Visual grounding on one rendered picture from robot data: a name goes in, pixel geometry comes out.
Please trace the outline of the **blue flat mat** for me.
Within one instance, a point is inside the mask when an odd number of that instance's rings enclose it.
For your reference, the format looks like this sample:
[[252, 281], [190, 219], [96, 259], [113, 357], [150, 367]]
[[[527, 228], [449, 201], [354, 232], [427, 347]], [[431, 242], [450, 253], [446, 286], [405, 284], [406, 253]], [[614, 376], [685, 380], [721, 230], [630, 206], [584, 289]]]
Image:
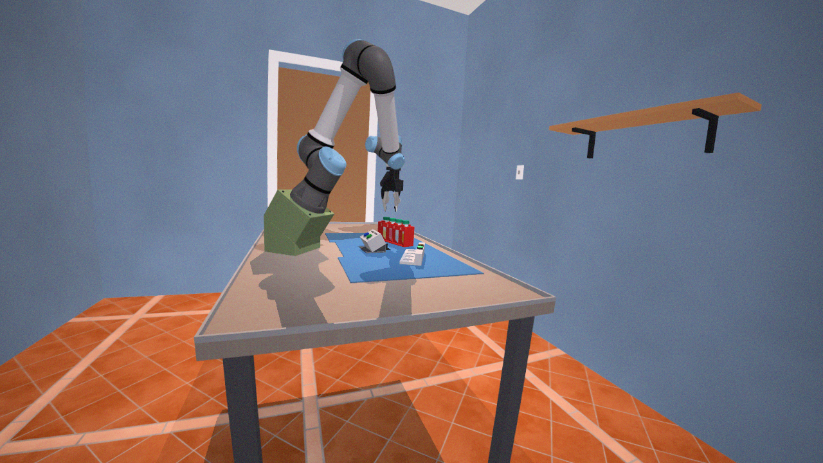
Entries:
[[416, 250], [420, 241], [413, 240], [413, 246], [402, 247], [387, 241], [384, 253], [366, 254], [359, 247], [365, 246], [361, 240], [364, 233], [326, 233], [330, 242], [335, 242], [343, 257], [338, 257], [350, 282], [378, 282], [416, 278], [452, 277], [461, 275], [484, 275], [452, 256], [444, 254], [424, 243], [422, 266], [399, 264], [406, 249]]

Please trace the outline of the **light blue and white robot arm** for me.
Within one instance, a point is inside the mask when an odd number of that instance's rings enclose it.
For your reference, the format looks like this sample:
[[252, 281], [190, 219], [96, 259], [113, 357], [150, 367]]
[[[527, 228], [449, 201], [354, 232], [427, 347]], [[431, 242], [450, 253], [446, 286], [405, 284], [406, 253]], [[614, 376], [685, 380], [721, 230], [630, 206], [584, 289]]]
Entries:
[[402, 137], [397, 130], [396, 84], [389, 56], [383, 49], [364, 39], [352, 39], [342, 50], [342, 60], [341, 76], [321, 112], [320, 120], [297, 144], [300, 160], [305, 162], [309, 171], [305, 179], [292, 188], [290, 196], [311, 213], [324, 213], [329, 194], [346, 169], [346, 160], [333, 150], [333, 138], [357, 92], [367, 83], [374, 94], [381, 138], [368, 136], [365, 148], [395, 170], [402, 168], [405, 161]]

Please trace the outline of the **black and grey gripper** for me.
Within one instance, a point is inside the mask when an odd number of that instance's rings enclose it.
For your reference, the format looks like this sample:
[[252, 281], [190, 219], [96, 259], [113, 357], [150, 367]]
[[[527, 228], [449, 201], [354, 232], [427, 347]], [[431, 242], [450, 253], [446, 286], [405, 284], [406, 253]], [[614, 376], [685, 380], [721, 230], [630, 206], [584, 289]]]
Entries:
[[[389, 197], [388, 197], [389, 196], [389, 191], [394, 192], [393, 197], [395, 199], [394, 200], [395, 212], [397, 211], [397, 208], [399, 207], [399, 203], [401, 202], [399, 196], [400, 196], [400, 193], [403, 191], [403, 181], [401, 181], [399, 179], [399, 171], [401, 171], [401, 169], [402, 168], [395, 170], [391, 167], [387, 167], [387, 170], [389, 170], [388, 179], [393, 179], [393, 181], [387, 181], [387, 179], [385, 179], [385, 182], [384, 182], [383, 187], [381, 189], [381, 197], [382, 197], [383, 210], [384, 211], [386, 211], [386, 209], [387, 209], [386, 204], [389, 202]], [[394, 175], [394, 171], [395, 171], [395, 175]]]

